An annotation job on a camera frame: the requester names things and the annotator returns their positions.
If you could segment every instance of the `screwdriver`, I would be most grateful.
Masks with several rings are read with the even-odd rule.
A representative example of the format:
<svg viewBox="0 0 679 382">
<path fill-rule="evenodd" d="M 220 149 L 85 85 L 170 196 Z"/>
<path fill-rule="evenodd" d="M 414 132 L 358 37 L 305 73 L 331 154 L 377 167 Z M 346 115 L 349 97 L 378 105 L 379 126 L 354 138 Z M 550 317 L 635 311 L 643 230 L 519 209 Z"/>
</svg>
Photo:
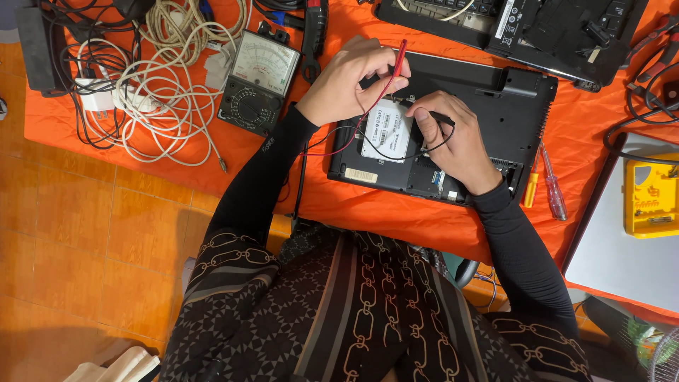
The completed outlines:
<svg viewBox="0 0 679 382">
<path fill-rule="evenodd" d="M 545 178 L 545 182 L 547 183 L 549 209 L 552 211 L 552 216 L 556 220 L 567 220 L 568 212 L 566 211 L 566 204 L 564 203 L 564 195 L 562 195 L 557 178 L 554 176 L 554 170 L 549 162 L 549 156 L 547 155 L 545 145 L 541 143 L 540 148 L 543 149 L 543 159 L 545 160 L 545 168 L 547 169 L 547 178 Z"/>
<path fill-rule="evenodd" d="M 528 185 L 526 186 L 526 195 L 524 196 L 524 207 L 533 208 L 535 202 L 535 193 L 538 190 L 538 163 L 540 162 L 540 149 L 538 148 L 538 155 L 535 157 L 535 164 L 533 165 L 533 172 L 528 176 Z"/>
</svg>

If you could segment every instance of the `red pliers handle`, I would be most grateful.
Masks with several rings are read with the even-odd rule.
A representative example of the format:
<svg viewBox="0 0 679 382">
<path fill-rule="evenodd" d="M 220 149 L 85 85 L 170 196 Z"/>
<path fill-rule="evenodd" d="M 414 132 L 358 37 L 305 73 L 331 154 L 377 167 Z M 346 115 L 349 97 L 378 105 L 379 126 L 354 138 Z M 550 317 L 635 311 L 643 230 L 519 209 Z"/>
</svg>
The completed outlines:
<svg viewBox="0 0 679 382">
<path fill-rule="evenodd" d="M 666 68 L 672 62 L 672 60 L 674 60 L 677 52 L 679 52 L 679 27 L 674 27 L 669 32 L 669 41 L 667 42 L 667 46 L 663 50 L 663 53 L 660 55 L 658 61 L 653 64 L 652 67 L 648 68 L 648 70 L 646 70 L 644 73 L 641 73 L 639 78 L 637 78 L 637 81 L 646 82 L 655 77 L 664 68 Z"/>
<path fill-rule="evenodd" d="M 660 20 L 658 21 L 658 27 L 651 33 L 649 33 L 644 39 L 639 41 L 632 50 L 629 51 L 629 54 L 627 55 L 627 59 L 625 59 L 625 63 L 620 66 L 620 69 L 626 69 L 629 67 L 629 64 L 631 63 L 632 59 L 634 56 L 636 56 L 637 53 L 646 45 L 648 45 L 649 42 L 655 40 L 656 38 L 664 35 L 667 33 L 670 29 L 674 28 L 679 24 L 679 14 L 677 15 L 671 15 L 671 14 L 666 14 L 663 15 Z"/>
</svg>

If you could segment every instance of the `white cloth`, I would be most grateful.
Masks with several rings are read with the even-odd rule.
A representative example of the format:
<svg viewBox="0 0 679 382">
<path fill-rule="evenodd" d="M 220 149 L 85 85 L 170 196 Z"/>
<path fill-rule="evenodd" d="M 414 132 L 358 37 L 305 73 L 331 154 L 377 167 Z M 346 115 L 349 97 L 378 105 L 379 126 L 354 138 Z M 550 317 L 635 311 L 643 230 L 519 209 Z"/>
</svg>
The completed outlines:
<svg viewBox="0 0 679 382">
<path fill-rule="evenodd" d="M 129 348 L 108 368 L 91 362 L 80 364 L 64 382 L 139 382 L 160 364 L 156 355 L 149 354 L 144 348 Z"/>
</svg>

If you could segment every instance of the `red probe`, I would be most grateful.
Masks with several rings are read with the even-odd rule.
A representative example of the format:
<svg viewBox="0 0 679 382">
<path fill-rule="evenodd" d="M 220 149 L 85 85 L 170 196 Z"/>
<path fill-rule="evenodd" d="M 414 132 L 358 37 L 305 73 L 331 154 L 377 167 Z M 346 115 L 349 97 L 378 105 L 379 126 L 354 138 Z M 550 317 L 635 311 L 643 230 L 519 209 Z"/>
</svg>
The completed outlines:
<svg viewBox="0 0 679 382">
<path fill-rule="evenodd" d="M 384 90 L 382 91 L 382 93 L 380 93 L 380 96 L 378 97 L 377 101 L 375 101 L 375 103 L 365 112 L 365 114 L 363 114 L 363 116 L 359 120 L 359 123 L 356 124 L 357 128 L 361 125 L 361 122 L 363 122 L 363 119 L 365 119 L 365 116 L 367 116 L 368 113 L 373 109 L 373 107 L 375 107 L 378 104 L 378 102 L 380 102 L 380 99 L 382 99 L 382 97 L 384 97 L 384 94 L 386 93 L 387 89 L 389 89 L 389 86 L 391 86 L 391 82 L 394 80 L 394 78 L 401 75 L 401 67 L 403 66 L 403 59 L 405 58 L 405 49 L 406 49 L 407 45 L 408 45 L 408 40 L 406 40 L 406 39 L 401 40 L 401 47 L 399 47 L 399 53 L 396 57 L 396 64 L 394 65 L 394 74 L 389 79 L 389 82 L 384 87 Z M 334 154 L 346 149 L 347 147 L 349 147 L 349 145 L 352 143 L 352 141 L 354 141 L 355 136 L 356 136 L 356 134 L 351 134 L 351 139 L 349 139 L 349 142 L 347 142 L 346 145 L 342 146 L 341 149 L 334 151 L 334 152 L 331 152 L 329 154 L 300 154 L 300 156 L 330 156 L 330 155 L 334 155 Z"/>
</svg>

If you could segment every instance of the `fan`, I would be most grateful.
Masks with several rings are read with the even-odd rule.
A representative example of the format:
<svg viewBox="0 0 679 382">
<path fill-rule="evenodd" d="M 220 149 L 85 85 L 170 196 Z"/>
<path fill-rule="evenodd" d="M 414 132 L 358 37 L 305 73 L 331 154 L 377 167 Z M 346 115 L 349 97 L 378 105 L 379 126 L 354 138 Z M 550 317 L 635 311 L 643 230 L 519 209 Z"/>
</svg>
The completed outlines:
<svg viewBox="0 0 679 382">
<path fill-rule="evenodd" d="M 658 342 L 648 365 L 650 382 L 679 382 L 679 328 Z"/>
</svg>

